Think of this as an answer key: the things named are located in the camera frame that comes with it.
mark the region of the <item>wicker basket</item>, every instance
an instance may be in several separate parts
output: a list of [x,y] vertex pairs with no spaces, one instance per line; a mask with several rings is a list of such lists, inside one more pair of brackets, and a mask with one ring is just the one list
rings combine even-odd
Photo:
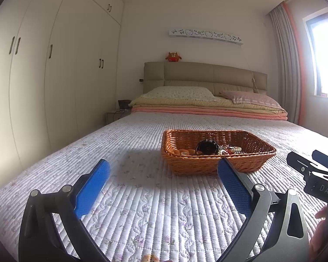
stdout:
[[[237,155],[175,155],[174,149],[195,149],[198,142],[214,139],[219,145],[242,148]],[[259,170],[276,154],[276,149],[247,131],[166,130],[162,139],[162,156],[177,175],[216,174],[218,161],[227,157],[237,171]]]

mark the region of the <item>pink pillow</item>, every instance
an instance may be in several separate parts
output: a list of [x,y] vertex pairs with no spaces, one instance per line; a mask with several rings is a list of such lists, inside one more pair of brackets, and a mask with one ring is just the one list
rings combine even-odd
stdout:
[[265,107],[283,108],[273,98],[259,93],[248,93],[246,91],[225,90],[220,95],[223,98],[232,100],[234,104],[250,103]]

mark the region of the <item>white wardrobe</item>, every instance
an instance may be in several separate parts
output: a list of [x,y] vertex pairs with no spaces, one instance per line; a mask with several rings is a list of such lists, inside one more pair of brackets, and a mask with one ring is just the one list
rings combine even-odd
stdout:
[[122,0],[2,3],[0,187],[105,125],[122,11]]

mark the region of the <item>nightstand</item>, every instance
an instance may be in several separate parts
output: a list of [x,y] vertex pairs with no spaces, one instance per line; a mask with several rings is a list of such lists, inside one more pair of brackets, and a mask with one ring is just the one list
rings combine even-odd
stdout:
[[120,109],[107,112],[107,125],[131,114],[130,109]]

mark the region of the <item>beige upholstered headboard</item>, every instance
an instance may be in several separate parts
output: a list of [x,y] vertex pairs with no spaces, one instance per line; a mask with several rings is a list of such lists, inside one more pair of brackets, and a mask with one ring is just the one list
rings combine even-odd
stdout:
[[213,95],[223,90],[266,94],[267,74],[228,66],[194,62],[147,62],[144,64],[143,93],[159,86],[203,86]]

